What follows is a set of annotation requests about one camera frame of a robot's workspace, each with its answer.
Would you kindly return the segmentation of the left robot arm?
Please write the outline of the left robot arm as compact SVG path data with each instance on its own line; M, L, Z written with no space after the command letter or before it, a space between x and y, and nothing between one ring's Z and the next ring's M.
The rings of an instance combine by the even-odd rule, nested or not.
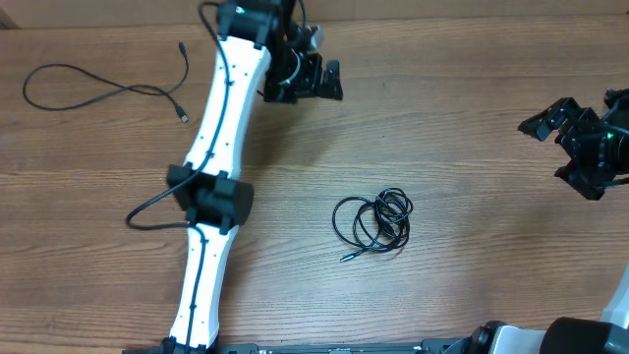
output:
M218 5L216 61L200 129L167 184L186 215L188 254L177 316L160 353L208 353L219 335L219 299L227 259L253 206L241 181L254 102L340 100L339 63L318 52L323 33L297 24L293 1L225 1Z

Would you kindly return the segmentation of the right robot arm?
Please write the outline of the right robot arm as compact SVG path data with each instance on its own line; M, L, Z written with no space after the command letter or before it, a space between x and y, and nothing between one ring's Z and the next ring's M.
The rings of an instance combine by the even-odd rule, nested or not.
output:
M607 111L598 116L572 97L520 123L518 130L538 141L558 133L555 142L570 157L554 175L589 201L606 189L628 183L628 90L608 89ZM479 354L628 354L628 275L598 321L559 318L545 330L488 322L446 349Z

